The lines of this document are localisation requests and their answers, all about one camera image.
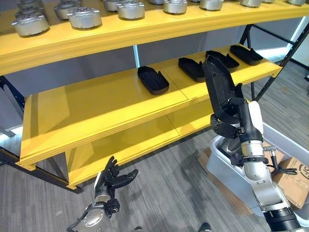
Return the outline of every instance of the shelving unit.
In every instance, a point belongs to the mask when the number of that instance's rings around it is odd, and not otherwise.
[[[46,33],[31,38],[21,38],[11,22],[17,9],[0,15],[0,75],[32,68],[64,59],[89,55],[116,48],[143,44],[199,32],[250,23],[296,18],[308,15],[309,5],[293,6],[283,0],[262,4],[259,8],[241,6],[238,1],[225,2],[221,11],[210,12],[189,2],[182,15],[166,14],[162,6],[145,4],[145,18],[125,21],[117,13],[105,11],[102,1],[84,0],[85,6],[100,10],[103,26],[94,30],[74,30],[68,21],[59,20],[53,7],[46,4],[50,24]]]
[[[74,189],[95,177],[111,156],[115,156],[122,165],[209,126],[211,113],[210,100],[204,100],[66,151],[68,187]]]
[[[56,2],[48,3],[45,11],[50,29],[30,38],[19,37],[11,26],[17,9],[1,12],[0,75],[135,44],[241,25],[247,26],[240,44],[248,39],[250,46],[249,32],[255,26],[253,23],[297,18],[309,12],[308,4],[299,7],[276,0],[273,4],[263,3],[259,8],[242,6],[239,1],[224,2],[218,12],[202,10],[198,4],[189,2],[185,14],[171,15],[164,13],[162,6],[142,1],[145,18],[131,21],[105,11],[100,0],[83,0],[84,6],[100,10],[103,26],[92,30],[72,29],[68,21],[56,17],[53,11]],[[258,66],[249,66],[231,55],[240,63],[238,70],[232,73],[234,83],[247,84],[272,76],[257,96],[259,99],[308,31],[307,25],[295,43],[289,42],[293,46],[281,67],[265,59]],[[226,54],[229,47],[215,50]],[[204,61],[205,53],[186,57]],[[20,157],[1,147],[0,155],[23,172],[78,193],[81,188],[76,186],[94,177],[111,155],[124,164],[209,126],[212,110],[205,83],[191,80],[178,67],[178,59],[151,67],[160,70],[169,81],[167,93],[151,95],[138,80],[137,70],[132,69],[34,94],[25,101],[13,85],[0,76],[0,87],[20,116],[24,109]],[[64,151],[68,181],[36,168],[36,162]]]
[[[228,50],[229,47],[217,49],[223,53]],[[205,53],[187,57],[200,61],[205,59]],[[249,83],[276,75],[281,70],[281,67],[267,60],[258,66],[249,66],[236,60],[240,66],[232,75],[235,83]],[[65,150],[172,112],[177,113],[182,108],[209,98],[205,83],[191,80],[178,67],[178,59],[151,67],[156,71],[161,70],[169,81],[167,93],[151,95],[138,79],[137,70],[132,69],[29,96],[25,106],[18,164],[33,170],[36,162]],[[173,114],[168,117],[176,120]]]

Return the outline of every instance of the black metal frame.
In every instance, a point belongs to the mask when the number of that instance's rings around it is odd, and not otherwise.
[[[19,116],[23,119],[23,114],[24,114],[24,109],[25,109],[24,96],[4,76],[0,76],[0,88],[8,96],[15,110],[17,111]],[[15,135],[11,131],[1,130],[0,132],[4,132],[9,137],[12,137],[13,135]],[[49,173],[46,170],[39,168],[39,167],[36,167],[34,171],[29,171],[27,169],[24,169],[23,167],[20,167],[16,164],[16,162],[19,162],[19,160],[20,159],[17,155],[13,154],[12,152],[0,146],[0,162],[2,163],[2,165],[7,164],[31,176],[34,176],[50,184],[56,185],[60,188],[66,189],[74,193],[81,193],[83,191],[83,189],[80,187],[77,187],[76,189],[70,189],[67,187],[69,183],[53,157],[48,158],[47,161],[49,162],[49,164],[51,165],[51,167],[53,168],[53,170],[58,176],[52,173]]]
[[[16,168],[24,173],[27,173],[31,176],[34,176],[36,178],[39,178],[43,181],[46,181],[50,184],[56,185],[60,188],[66,189],[68,191],[74,192],[74,193],[81,193],[83,192],[83,189],[80,187],[77,187],[76,189],[70,189],[67,187],[69,185],[67,180],[61,179],[58,176],[51,174],[47,171],[45,171],[42,168],[36,167],[35,170],[29,171],[27,169],[24,169],[16,164],[16,162],[19,162],[19,157],[17,155],[14,155],[12,152],[9,152],[8,150],[4,149],[0,146],[0,162],[7,164],[13,168]]]
[[[309,34],[309,23],[306,25],[306,27],[304,28],[304,30],[301,32],[301,34],[299,35],[298,39],[293,42],[290,40],[287,40],[271,31],[268,31],[264,28],[261,28],[258,25],[255,24],[248,24],[242,34],[242,37],[240,39],[240,44],[244,45],[245,41],[247,40],[247,45],[249,48],[251,48],[251,39],[250,39],[250,29],[254,27],[257,28],[267,34],[270,34],[280,40],[283,40],[289,44],[292,44],[291,49],[289,50],[289,52],[286,54],[286,56],[284,57],[284,59],[281,61],[280,66],[282,67],[282,69],[286,66],[287,62],[289,62],[292,59],[292,56],[294,55],[294,53],[296,52],[296,50],[299,48],[299,46],[301,45],[301,43],[304,41],[304,39],[306,38],[306,36]],[[270,87],[270,85],[274,82],[275,77],[270,77],[269,80],[266,82],[266,84],[262,87],[261,91],[257,94],[257,96],[255,96],[254,93],[254,82],[251,82],[251,98],[252,101],[259,101],[261,99],[261,97],[264,95],[264,93],[268,90],[268,88]]]

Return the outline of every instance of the brown cardboard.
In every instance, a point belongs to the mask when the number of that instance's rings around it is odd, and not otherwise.
[[[226,201],[233,207],[238,215],[250,215],[252,214],[251,209],[234,193],[232,193],[220,180],[218,180],[210,171],[207,169],[207,163],[211,150],[207,148],[204,153],[198,158],[199,164],[207,173],[209,179],[214,183],[214,185],[220,190]]]
[[[269,143],[267,143],[267,142],[263,142],[263,146],[271,146]],[[270,158],[270,152],[269,151],[266,151],[266,152],[264,152],[264,155],[265,155],[265,157],[268,159],[268,164],[269,165],[272,165],[272,160],[271,160],[271,158]],[[276,150],[276,157],[277,157],[277,163],[280,163],[281,162],[281,160],[283,160],[283,158],[284,158],[284,154],[282,153],[282,152],[280,152],[280,151],[278,151],[278,150]],[[268,169],[269,169],[269,171],[272,173],[275,169],[274,168],[272,168],[272,167],[268,167]]]
[[[289,202],[294,207],[301,209],[309,192],[309,168],[294,157],[282,161],[279,166],[297,168],[297,175],[279,173],[274,175],[272,179],[281,187]]]

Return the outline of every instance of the gray plastic bin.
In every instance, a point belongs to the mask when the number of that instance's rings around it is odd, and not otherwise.
[[[253,195],[251,185],[242,176],[242,169],[231,165],[229,158],[218,150],[217,147],[223,139],[221,136],[216,136],[211,141],[211,156],[207,169],[227,186],[229,190],[242,199],[256,215],[262,217],[263,213]],[[309,151],[266,123],[264,123],[264,140],[275,145],[285,155],[284,159],[294,156],[303,164],[309,166]],[[301,226],[309,227],[309,197],[307,197],[302,209],[295,210],[295,214]]]

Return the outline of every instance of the black shoe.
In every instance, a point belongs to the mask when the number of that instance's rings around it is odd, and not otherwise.
[[[211,226],[208,223],[203,223],[198,232],[211,232]]]

